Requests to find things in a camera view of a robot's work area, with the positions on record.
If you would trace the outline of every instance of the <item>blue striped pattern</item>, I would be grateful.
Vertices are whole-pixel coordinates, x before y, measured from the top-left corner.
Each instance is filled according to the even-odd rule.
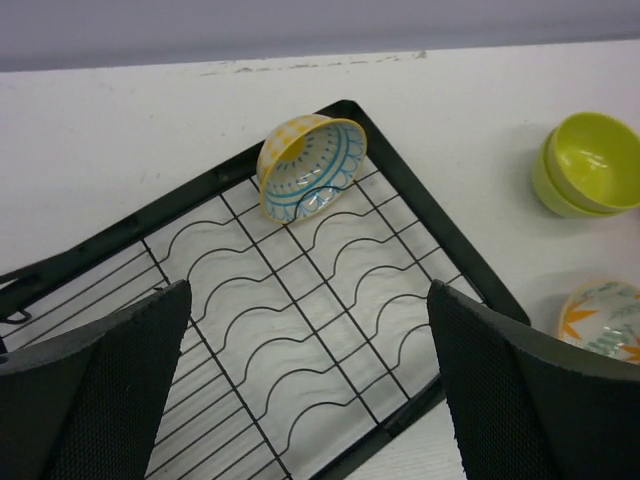
[[[305,141],[302,153],[278,164],[265,185],[265,209],[276,221],[305,218],[331,203],[354,180],[366,154],[361,130],[350,123],[329,124]]]

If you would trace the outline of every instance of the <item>bowl rim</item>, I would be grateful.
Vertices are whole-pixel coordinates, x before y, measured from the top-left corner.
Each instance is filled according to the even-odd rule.
[[[615,215],[618,215],[618,214],[622,213],[622,212],[596,212],[596,211],[593,211],[593,210],[588,210],[588,209],[579,207],[578,205],[575,205],[573,202],[571,202],[567,197],[565,197],[562,194],[562,192],[560,191],[558,186],[553,181],[553,178],[549,174],[549,166],[547,165],[547,162],[549,161],[549,155],[547,154],[547,147],[549,145],[549,142],[551,142],[551,138],[553,136],[553,133],[554,133],[554,131],[552,131],[547,136],[547,139],[545,140],[544,145],[540,149],[540,155],[542,156],[542,166],[544,167],[544,174],[547,177],[547,180],[549,180],[549,184],[555,190],[555,192],[558,194],[558,197],[564,202],[564,204],[569,206],[570,208],[574,209],[576,212],[581,213],[581,214],[583,214],[585,216],[589,216],[589,217],[606,218],[606,217],[613,217]]]
[[[579,285],[578,287],[576,287],[567,297],[567,299],[564,302],[564,305],[562,305],[562,310],[560,310],[560,315],[558,316],[558,331],[557,331],[557,338],[559,340],[562,340],[562,326],[564,324],[564,317],[567,313],[567,310],[569,308],[570,305],[572,305],[574,302],[572,301],[579,293],[581,293],[582,291],[586,290],[587,288],[591,288],[594,287],[595,285],[602,285],[604,283],[611,283],[611,282],[615,282],[618,283],[620,285],[626,285],[629,286],[635,290],[637,290],[640,293],[640,286],[638,285],[634,285],[631,282],[627,282],[626,280],[620,280],[617,278],[602,278],[600,280],[592,280],[590,282],[585,282],[581,285]]]
[[[315,125],[310,125],[309,127],[307,127],[305,130],[302,130],[301,132],[298,132],[297,135],[295,135],[294,137],[291,137],[291,142],[289,143],[289,145],[286,146],[286,148],[284,148],[282,150],[282,152],[280,152],[280,154],[276,157],[276,159],[274,160],[274,162],[269,166],[269,168],[267,168],[267,170],[264,173],[264,177],[262,177],[262,182],[260,182],[260,208],[262,209],[262,213],[270,220],[279,223],[281,225],[288,225],[289,223],[293,223],[293,222],[300,222],[303,220],[306,220],[308,218],[313,217],[316,213],[324,210],[323,208],[319,208],[318,210],[316,210],[315,212],[313,212],[311,215],[308,215],[304,218],[294,218],[293,220],[289,221],[289,222],[285,222],[282,220],[278,220],[276,218],[273,218],[271,215],[269,215],[269,213],[267,212],[267,209],[265,207],[265,195],[266,195],[266,189],[265,186],[267,184],[267,182],[269,181],[269,178],[271,177],[271,174],[273,173],[273,170],[276,168],[276,166],[278,164],[281,163],[282,161],[282,156],[284,155],[284,153],[291,148],[291,146],[297,142],[300,138],[304,137],[305,135],[307,135],[308,133],[317,130],[318,128],[322,128],[322,127],[326,127],[327,125],[331,125],[333,123],[347,123],[349,125],[352,125],[354,127],[356,127],[358,130],[360,130],[360,133],[362,134],[362,138],[364,139],[364,149],[363,149],[363,160],[364,157],[367,156],[367,147],[368,147],[368,139],[367,139],[367,135],[366,132],[364,131],[364,128],[362,128],[362,125],[360,125],[358,122],[355,122],[353,120],[351,120],[350,118],[342,118],[342,117],[326,117],[325,120],[316,123]],[[351,182],[349,182],[349,185],[351,185],[351,183],[354,182],[356,176],[358,175],[358,172],[360,171],[360,169],[362,168],[362,165],[364,164],[364,161],[361,161],[360,164],[358,165],[358,167],[356,168],[356,171],[354,172],[353,175],[353,179],[351,180]],[[342,192],[339,192],[338,195],[336,195],[334,197],[334,199],[329,202],[329,203],[333,203],[338,196],[340,196],[340,194],[342,194]]]
[[[607,122],[610,122],[611,124],[616,125],[617,127],[620,127],[621,130],[624,130],[625,132],[627,132],[635,140],[635,142],[638,145],[638,152],[640,152],[640,136],[638,136],[636,131],[633,128],[631,128],[629,125],[627,125],[625,122],[623,122],[622,120],[620,120],[620,119],[618,119],[616,117],[608,115],[606,113],[585,111],[585,112],[577,112],[577,113],[573,113],[573,114],[569,115],[564,120],[562,120],[558,124],[558,126],[552,131],[551,147],[552,147],[553,152],[554,152],[554,157],[558,156],[556,152],[558,151],[558,137],[560,136],[561,129],[563,127],[566,127],[567,123],[569,123],[571,120],[573,120],[575,118],[580,118],[580,117],[591,117],[591,118],[596,118],[598,120],[605,120]],[[568,175],[567,169],[565,168],[565,166],[564,166],[564,164],[562,162],[558,162],[557,159],[556,159],[556,163],[560,167],[560,172],[562,173],[562,176],[566,179],[567,183],[576,192],[578,192],[580,195],[582,195],[585,198],[587,198],[589,201],[591,201],[593,203],[597,203],[599,205],[602,205],[603,207],[606,207],[606,208],[622,209],[622,210],[631,210],[633,208],[636,208],[636,207],[640,206],[640,198],[638,199],[638,201],[636,201],[634,203],[627,204],[627,205],[615,205],[615,204],[606,203],[606,202],[603,202],[603,201],[601,201],[599,199],[595,199],[595,198],[591,197],[586,192],[584,192],[583,190],[578,188],[578,186],[571,180],[571,177]]]

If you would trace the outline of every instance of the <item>white tabletop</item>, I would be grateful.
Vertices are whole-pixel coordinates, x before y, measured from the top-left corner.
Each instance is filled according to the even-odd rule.
[[[570,113],[640,130],[639,55],[640,41],[624,41],[0,74],[0,272],[73,246],[287,118],[351,98],[550,332],[579,284],[640,283],[638,212],[565,220],[529,185],[537,149]],[[415,478],[433,465],[462,475],[444,407],[393,451],[354,477],[409,464]]]

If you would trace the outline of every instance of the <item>wire rack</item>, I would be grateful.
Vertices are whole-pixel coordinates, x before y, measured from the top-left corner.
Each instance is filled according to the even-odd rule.
[[[343,478],[441,392],[431,281],[485,301],[370,159],[300,224],[268,221],[258,202],[247,177],[21,308],[29,321],[0,324],[15,350],[190,281],[147,479]]]

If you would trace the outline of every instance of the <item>lime green bowl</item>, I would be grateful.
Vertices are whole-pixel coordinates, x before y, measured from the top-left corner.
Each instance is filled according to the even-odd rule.
[[[551,143],[551,135],[547,137],[547,141],[540,149],[540,153],[531,172],[531,180],[533,189],[540,201],[552,212],[567,218],[599,218],[611,217],[619,212],[602,213],[590,211],[573,205],[569,200],[562,196],[554,185],[547,169],[547,149]]]
[[[601,113],[577,113],[551,136],[547,168],[573,205],[601,213],[640,206],[640,139]]]

